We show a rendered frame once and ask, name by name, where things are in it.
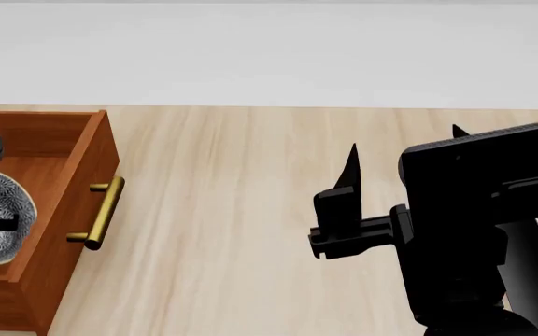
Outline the brown wooden drawer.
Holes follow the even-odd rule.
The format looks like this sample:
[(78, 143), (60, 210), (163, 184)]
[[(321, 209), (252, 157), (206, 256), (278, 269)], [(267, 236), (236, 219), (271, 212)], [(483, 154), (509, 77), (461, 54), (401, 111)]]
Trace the brown wooden drawer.
[(0, 173), (29, 193), (37, 221), (16, 257), (0, 265), (0, 330), (47, 336), (83, 246), (69, 232), (90, 231), (119, 155), (106, 111), (0, 111)]

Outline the black flat panel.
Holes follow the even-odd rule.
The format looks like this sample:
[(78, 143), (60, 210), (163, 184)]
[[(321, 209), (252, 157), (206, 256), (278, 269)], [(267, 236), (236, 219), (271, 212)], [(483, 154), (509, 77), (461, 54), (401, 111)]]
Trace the black flat panel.
[(538, 328), (538, 220), (500, 228), (508, 236), (506, 260), (499, 269), (511, 310)]

